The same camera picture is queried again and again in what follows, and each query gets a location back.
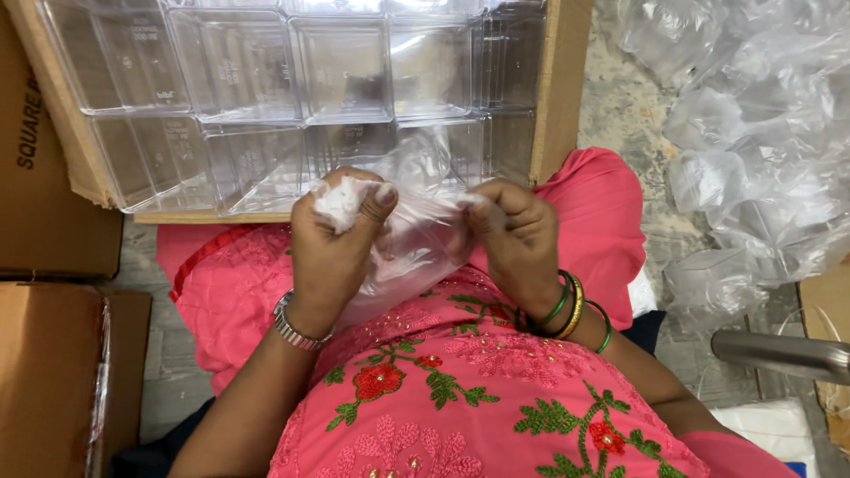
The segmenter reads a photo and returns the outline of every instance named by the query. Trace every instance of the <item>stone floor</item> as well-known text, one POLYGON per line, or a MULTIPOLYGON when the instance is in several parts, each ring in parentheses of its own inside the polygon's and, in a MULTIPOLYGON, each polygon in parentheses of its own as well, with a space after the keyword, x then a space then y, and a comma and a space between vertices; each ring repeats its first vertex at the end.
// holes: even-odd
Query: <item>stone floor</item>
MULTIPOLYGON (((579 147, 595 145, 618 151, 641 179, 647 272, 663 308, 670 294, 661 272, 670 263, 710 247, 711 238, 706 234, 704 217, 676 211, 666 185, 664 170, 676 150, 661 136, 660 129, 676 92, 659 88, 645 68, 617 48, 617 38, 615 0, 596 0, 579 147)), ((154 296, 144 371, 142 442, 162 436, 212 396, 209 374, 195 365, 192 336, 167 296, 169 285, 156 265, 155 255, 156 227, 128 220, 116 283, 154 296)), ((773 291, 757 314, 725 327, 775 333, 788 317, 785 333, 802 335, 793 285, 773 291)), ((709 345, 713 330, 694 333, 689 329, 677 317, 669 317, 661 330, 657 355, 707 405, 723 407, 799 397, 807 409, 821 476, 850 476, 850 464, 826 438, 824 415, 811 381, 720 363, 709 345)))

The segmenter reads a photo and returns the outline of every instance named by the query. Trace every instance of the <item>silver wristwatch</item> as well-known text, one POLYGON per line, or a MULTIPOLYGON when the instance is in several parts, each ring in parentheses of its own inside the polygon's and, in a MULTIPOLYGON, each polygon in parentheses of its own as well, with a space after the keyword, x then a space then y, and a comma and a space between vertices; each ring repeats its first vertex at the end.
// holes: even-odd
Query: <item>silver wristwatch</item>
POLYGON ((272 314, 275 316, 275 327, 277 327, 277 331, 280 332, 280 335, 283 336, 286 342, 301 350, 313 351, 321 349, 325 342, 330 340, 333 330, 324 339, 313 339, 296 330, 286 318, 286 305, 292 300, 292 292, 294 290, 294 288, 289 289, 289 292, 283 294, 283 297, 277 301, 275 309, 272 310, 272 314))

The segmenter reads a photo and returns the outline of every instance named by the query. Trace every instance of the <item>green bangle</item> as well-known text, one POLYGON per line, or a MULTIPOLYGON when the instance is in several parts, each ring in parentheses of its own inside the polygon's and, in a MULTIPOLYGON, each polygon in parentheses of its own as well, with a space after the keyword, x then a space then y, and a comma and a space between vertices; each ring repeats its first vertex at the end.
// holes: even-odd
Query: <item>green bangle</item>
POLYGON ((543 327, 549 322, 551 322, 552 319, 554 319, 555 316, 561 311, 561 309, 563 309, 564 304, 567 303, 567 298, 570 296, 570 277, 567 276, 566 272, 560 269, 558 269, 558 275, 563 277, 564 281, 566 282, 564 284, 564 291, 561 293, 561 301, 558 302, 558 305, 556 305, 554 309, 552 309, 552 312, 549 312, 549 315, 546 316, 545 319, 543 319, 543 322, 537 324, 536 328, 543 327))
POLYGON ((590 299, 585 299, 585 301, 586 301, 588 304, 590 304, 590 305, 592 305, 592 306, 596 307, 597 309, 599 309, 599 311, 600 311, 600 312, 602 312, 602 317, 604 317, 604 318, 605 318, 605 341, 604 341, 604 342, 602 342, 602 345, 600 345, 600 346, 599 346, 599 348, 598 348, 598 349, 596 349, 596 350, 594 351, 594 352, 596 352, 597 354, 601 354, 601 353, 602 353, 602 351, 603 351, 603 350, 605 350, 605 347, 607 347, 607 346, 608 346, 608 342, 610 342, 610 341, 611 341, 611 319, 609 319, 609 318, 608 318, 608 314, 606 314, 606 313, 605 313, 605 309, 603 309, 602 307, 600 307, 600 306, 599 306, 599 304, 597 304, 596 302, 593 302, 593 301, 592 301, 592 300, 590 300, 590 299))

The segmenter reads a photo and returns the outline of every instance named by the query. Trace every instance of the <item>black fabric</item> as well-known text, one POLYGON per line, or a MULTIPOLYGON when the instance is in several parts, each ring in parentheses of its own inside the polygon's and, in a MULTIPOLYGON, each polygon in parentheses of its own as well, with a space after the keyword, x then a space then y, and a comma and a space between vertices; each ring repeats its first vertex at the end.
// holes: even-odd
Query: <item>black fabric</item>
POLYGON ((631 328, 620 333, 651 356, 655 356, 658 331, 661 330, 661 323, 666 316, 667 313, 663 310, 652 310, 635 319, 631 328))
POLYGON ((110 461, 109 476, 114 478, 166 478, 177 453, 195 427, 207 414, 215 398, 180 422, 159 440, 118 453, 110 461))

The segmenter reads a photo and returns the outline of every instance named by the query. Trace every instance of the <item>brown cardboard box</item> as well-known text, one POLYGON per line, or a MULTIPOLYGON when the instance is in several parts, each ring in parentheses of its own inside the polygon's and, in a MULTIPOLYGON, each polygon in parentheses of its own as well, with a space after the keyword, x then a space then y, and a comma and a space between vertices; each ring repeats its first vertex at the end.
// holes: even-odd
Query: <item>brown cardboard box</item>
MULTIPOLYGON (((850 264, 846 259, 833 271, 800 282, 807 337, 850 343, 850 294, 847 291, 850 291, 850 264)), ((850 413, 847 412, 850 410, 850 387, 816 384, 820 404, 826 411, 830 440, 850 454, 850 413)))
MULTIPOLYGON (((3 2, 12 13, 36 74, 42 79, 45 100, 54 113, 56 128, 65 145, 72 190, 97 204, 114 207, 115 202, 106 186, 94 142, 86 128, 85 116, 77 108, 70 85, 60 67, 60 60, 39 18, 36 0, 3 2)), ((529 171, 531 184, 540 184, 549 179, 564 164, 567 154, 575 149, 592 6, 592 0, 547 2, 546 39, 529 171)), ((186 224, 278 222, 288 220, 289 214, 239 214, 219 218, 209 210, 144 213, 136 214, 134 219, 137 222, 186 224)))
POLYGON ((99 465, 136 444, 150 295, 0 282, 0 474, 84 476, 103 317, 110 374, 99 465))
POLYGON ((114 276, 122 215, 71 192, 62 146, 5 9, 0 71, 0 276, 114 276))

